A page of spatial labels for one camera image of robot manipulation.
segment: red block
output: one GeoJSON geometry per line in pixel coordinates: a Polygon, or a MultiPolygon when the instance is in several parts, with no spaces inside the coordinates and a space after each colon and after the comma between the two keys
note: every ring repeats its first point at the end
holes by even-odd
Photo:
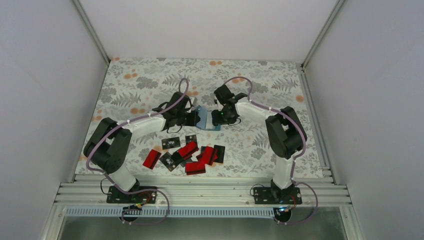
{"type": "Polygon", "coordinates": [[[207,165],[212,166],[212,164],[214,163],[214,161],[216,159],[218,159],[217,153],[218,153],[218,150],[217,149],[215,149],[213,147],[210,147],[210,146],[207,146],[204,149],[204,152],[197,156],[197,159],[201,163],[204,163],[204,164],[207,164],[207,165]]]}
{"type": "Polygon", "coordinates": [[[204,174],[206,173],[205,164],[203,162],[187,162],[185,173],[187,175],[204,174]]]}
{"type": "Polygon", "coordinates": [[[191,141],[189,142],[187,145],[185,145],[184,147],[178,149],[178,153],[179,155],[181,155],[181,157],[184,160],[189,159],[197,150],[199,150],[198,145],[195,141],[191,141]]]}
{"type": "Polygon", "coordinates": [[[144,160],[143,166],[153,170],[153,168],[155,167],[156,163],[158,162],[160,156],[161,156],[160,152],[152,149],[148,153],[147,158],[144,160]]]}

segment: patterned mat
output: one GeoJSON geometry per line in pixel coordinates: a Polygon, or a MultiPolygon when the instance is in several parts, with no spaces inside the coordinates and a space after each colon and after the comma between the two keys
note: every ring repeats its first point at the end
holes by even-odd
{"type": "MultiPolygon", "coordinates": [[[[306,153],[298,159],[294,176],[322,178],[296,64],[292,62],[116,57],[107,71],[84,145],[101,119],[132,119],[169,101],[183,77],[190,80],[188,95],[197,97],[200,105],[212,111],[216,109],[214,90],[234,76],[244,76],[253,81],[253,100],[277,108],[291,106],[296,110],[308,140],[306,153]]],[[[242,78],[227,85],[234,94],[247,93],[249,89],[249,84],[242,78]]],[[[252,122],[247,118],[242,118],[241,123],[235,126],[222,126],[221,131],[183,127],[178,133],[154,132],[132,139],[125,165],[130,172],[138,175],[185,176],[185,169],[181,166],[169,172],[160,161],[153,170],[142,164],[151,149],[162,153],[177,150],[162,150],[161,139],[180,137],[184,146],[185,136],[193,134],[197,135],[199,146],[226,147],[223,164],[206,166],[206,173],[194,177],[272,177],[274,174],[276,155],[270,148],[265,122],[252,122]]],[[[85,167],[86,159],[81,154],[76,174],[92,173],[85,167]]]]}

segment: purple cable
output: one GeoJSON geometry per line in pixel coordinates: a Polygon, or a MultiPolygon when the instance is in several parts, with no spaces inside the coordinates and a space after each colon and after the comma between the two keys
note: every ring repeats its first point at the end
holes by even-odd
{"type": "Polygon", "coordinates": [[[301,156],[303,156],[303,154],[305,154],[305,152],[306,152],[306,139],[305,139],[305,136],[302,134],[302,130],[301,130],[300,126],[291,117],[289,117],[287,114],[281,112],[280,110],[277,110],[277,109],[274,109],[274,108],[269,109],[269,107],[267,107],[265,105],[262,105],[260,103],[257,103],[255,101],[251,100],[251,93],[252,93],[252,90],[253,90],[253,82],[249,78],[244,77],[244,76],[235,76],[235,77],[232,77],[232,78],[228,79],[227,81],[225,81],[222,85],[225,85],[226,83],[228,83],[229,81],[231,81],[233,79],[244,79],[244,80],[246,80],[246,81],[248,81],[250,83],[250,88],[249,88],[249,91],[247,93],[247,100],[251,104],[253,104],[256,107],[262,108],[264,110],[271,110],[271,111],[273,111],[273,112],[275,112],[277,114],[280,114],[285,119],[287,119],[291,124],[293,124],[293,126],[296,128],[296,131],[298,133],[300,133],[300,137],[302,139],[302,146],[303,146],[303,148],[302,148],[302,151],[298,155],[296,155],[296,156],[293,157],[293,164],[291,165],[291,170],[290,170],[290,180],[291,180],[291,183],[294,184],[295,186],[298,186],[298,185],[301,185],[302,184],[302,185],[305,185],[305,186],[307,186],[308,188],[310,188],[312,190],[313,195],[315,196],[315,208],[313,209],[312,213],[307,218],[303,219],[302,221],[296,221],[296,222],[291,222],[291,223],[285,222],[284,224],[285,225],[296,225],[296,224],[302,224],[302,223],[305,223],[305,222],[309,221],[312,218],[312,216],[318,210],[318,196],[317,196],[317,193],[315,192],[315,190],[309,184],[307,184],[305,182],[295,182],[295,180],[293,178],[293,175],[295,174],[296,159],[299,158],[299,157],[301,157],[301,156]]]}
{"type": "Polygon", "coordinates": [[[146,191],[156,191],[156,192],[158,192],[158,193],[160,193],[160,194],[162,194],[164,197],[165,197],[165,199],[166,199],[166,202],[167,202],[167,209],[166,209],[166,214],[165,214],[165,216],[164,217],[162,217],[159,221],[156,221],[156,222],[147,222],[147,223],[144,223],[144,222],[131,222],[131,221],[126,221],[126,220],[124,220],[124,215],[125,214],[127,214],[128,212],[130,212],[130,211],[134,211],[134,210],[138,210],[138,209],[127,209],[127,210],[125,210],[125,211],[123,211],[122,212],[122,215],[121,215],[121,220],[122,220],[122,222],[123,223],[129,223],[130,225],[138,225],[138,226],[153,226],[153,225],[157,225],[157,224],[160,224],[160,223],[162,223],[163,221],[165,221],[165,219],[167,219],[167,217],[168,217],[168,215],[169,215],[169,213],[170,213],[170,201],[169,201],[169,199],[168,199],[168,197],[165,195],[165,193],[164,192],[162,192],[161,190],[158,190],[158,189],[153,189],[153,188],[149,188],[149,189],[143,189],[143,190],[140,190],[140,191],[136,191],[137,193],[142,193],[142,192],[146,192],[146,191]]]}
{"type": "Polygon", "coordinates": [[[149,118],[149,117],[154,117],[154,116],[157,116],[157,115],[160,115],[160,114],[163,114],[164,112],[166,112],[166,111],[168,111],[168,110],[170,110],[171,108],[173,108],[175,105],[177,105],[185,96],[186,96],[186,94],[187,94],[187,92],[188,92],[188,90],[189,90],[189,80],[187,80],[187,78],[182,78],[180,81],[179,81],[179,85],[178,85],[178,89],[181,89],[181,83],[183,82],[183,81],[185,81],[185,83],[186,83],[186,86],[185,86],[185,91],[182,93],[182,96],[176,101],[176,102],[174,102],[173,104],[171,104],[169,107],[167,107],[167,108],[165,108],[164,110],[162,110],[162,111],[160,111],[160,112],[157,112],[157,113],[153,113],[153,114],[151,114],[150,116],[147,114],[147,115],[143,115],[143,116],[139,116],[139,117],[136,117],[136,118],[133,118],[133,119],[131,119],[131,120],[129,120],[129,122],[124,122],[124,123],[121,123],[121,124],[119,124],[119,125],[117,125],[116,127],[114,127],[112,130],[110,130],[108,133],[106,133],[106,135],[104,135],[103,136],[103,138],[102,139],[100,139],[100,141],[94,146],[94,148],[92,149],[92,151],[90,152],[90,154],[88,155],[88,157],[87,157],[87,160],[86,160],[86,162],[85,162],[85,166],[87,167],[87,169],[88,170],[91,170],[91,171],[96,171],[96,172],[100,172],[100,173],[102,173],[102,174],[104,174],[104,177],[105,178],[107,178],[119,191],[121,191],[122,193],[124,193],[124,194],[126,194],[126,195],[132,195],[132,194],[139,194],[139,193],[143,193],[143,192],[147,192],[147,191],[157,191],[158,193],[160,193],[160,194],[162,194],[164,197],[165,197],[165,200],[166,200],[166,205],[167,205],[167,210],[166,210],[166,214],[165,214],[165,216],[161,219],[161,220],[159,220],[159,221],[157,221],[157,222],[151,222],[151,223],[137,223],[137,225],[144,225],[144,226],[148,226],[148,225],[156,225],[156,224],[160,224],[161,222],[163,222],[166,218],[167,218],[167,216],[168,216],[168,214],[169,214],[169,212],[170,212],[170,201],[169,201],[169,199],[168,199],[168,197],[165,195],[165,193],[164,192],[162,192],[162,191],[160,191],[160,190],[158,190],[158,189],[143,189],[143,190],[139,190],[139,191],[132,191],[132,192],[129,192],[129,191],[125,191],[125,190],[123,190],[120,186],[118,186],[117,184],[116,184],[116,182],[104,171],[104,170],[102,170],[102,169],[100,169],[100,168],[93,168],[93,167],[90,167],[90,161],[91,161],[91,159],[92,159],[92,157],[93,157],[93,155],[94,155],[94,153],[97,151],[97,149],[99,149],[99,147],[100,147],[100,145],[102,144],[102,143],[104,143],[105,141],[106,141],[106,139],[110,136],[110,135],[112,135],[115,131],[117,131],[119,128],[121,128],[121,127],[123,127],[123,126],[125,126],[125,125],[127,125],[127,124],[129,124],[129,123],[133,123],[133,122],[136,122],[136,121],[138,121],[138,120],[141,120],[141,119],[145,119],[145,118],[149,118]]]}

